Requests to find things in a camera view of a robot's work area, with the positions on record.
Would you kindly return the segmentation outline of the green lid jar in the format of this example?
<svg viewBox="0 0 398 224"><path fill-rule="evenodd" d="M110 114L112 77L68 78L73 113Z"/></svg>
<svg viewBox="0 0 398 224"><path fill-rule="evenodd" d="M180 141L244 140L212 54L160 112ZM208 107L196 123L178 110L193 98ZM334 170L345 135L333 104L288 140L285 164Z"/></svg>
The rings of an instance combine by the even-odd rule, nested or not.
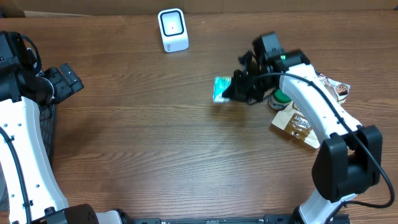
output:
<svg viewBox="0 0 398 224"><path fill-rule="evenodd" d="M268 99L269 106L274 110L284 110L292 100L280 89L275 89Z"/></svg>

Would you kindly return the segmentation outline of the teal white tissue pack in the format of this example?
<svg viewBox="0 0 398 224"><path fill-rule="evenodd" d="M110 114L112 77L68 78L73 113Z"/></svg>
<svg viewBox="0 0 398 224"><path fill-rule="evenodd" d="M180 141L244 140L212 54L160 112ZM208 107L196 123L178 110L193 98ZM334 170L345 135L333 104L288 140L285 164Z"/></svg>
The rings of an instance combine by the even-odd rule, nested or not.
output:
<svg viewBox="0 0 398 224"><path fill-rule="evenodd" d="M215 77L213 85L213 102L214 103L227 103L229 98L223 97L224 91L230 86L231 77Z"/></svg>

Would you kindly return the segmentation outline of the clear bag beige contents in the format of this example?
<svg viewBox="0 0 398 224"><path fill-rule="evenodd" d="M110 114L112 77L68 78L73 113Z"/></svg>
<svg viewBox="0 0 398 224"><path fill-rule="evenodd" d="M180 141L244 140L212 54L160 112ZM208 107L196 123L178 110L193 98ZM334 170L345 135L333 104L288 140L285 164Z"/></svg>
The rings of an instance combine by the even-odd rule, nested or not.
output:
<svg viewBox="0 0 398 224"><path fill-rule="evenodd" d="M346 101L351 88L349 84L332 80L321 73L317 73L317 77L340 105ZM293 137L302 140L304 143L315 149L320 147L318 138L310 126L310 123L296 107L293 101L284 110L278 111L279 112L272 121L274 126L284 130Z"/></svg>

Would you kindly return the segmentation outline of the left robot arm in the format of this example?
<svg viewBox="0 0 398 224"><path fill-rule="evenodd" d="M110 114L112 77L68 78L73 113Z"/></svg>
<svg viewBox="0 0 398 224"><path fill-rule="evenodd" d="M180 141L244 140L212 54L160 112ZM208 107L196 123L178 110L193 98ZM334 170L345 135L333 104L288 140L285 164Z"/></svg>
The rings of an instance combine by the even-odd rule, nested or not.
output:
<svg viewBox="0 0 398 224"><path fill-rule="evenodd" d="M18 32L1 32L1 167L11 223L129 223L122 210L69 206L52 172L40 111L82 90L66 63L43 70L39 51Z"/></svg>

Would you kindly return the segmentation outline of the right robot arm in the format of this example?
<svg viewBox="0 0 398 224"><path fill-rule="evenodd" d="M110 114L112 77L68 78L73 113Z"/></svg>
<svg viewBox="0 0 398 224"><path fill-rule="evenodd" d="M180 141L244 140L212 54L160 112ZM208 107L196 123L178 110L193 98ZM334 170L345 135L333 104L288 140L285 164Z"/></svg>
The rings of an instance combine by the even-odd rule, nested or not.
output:
<svg viewBox="0 0 398 224"><path fill-rule="evenodd" d="M364 127L332 97L301 50L286 52L274 32L261 35L253 50L239 58L222 98L247 104L265 100L269 90L280 90L298 107L320 141L312 168L315 190L291 215L266 215L266 222L348 223L336 213L354 198L377 185L381 168L382 135L375 126Z"/></svg>

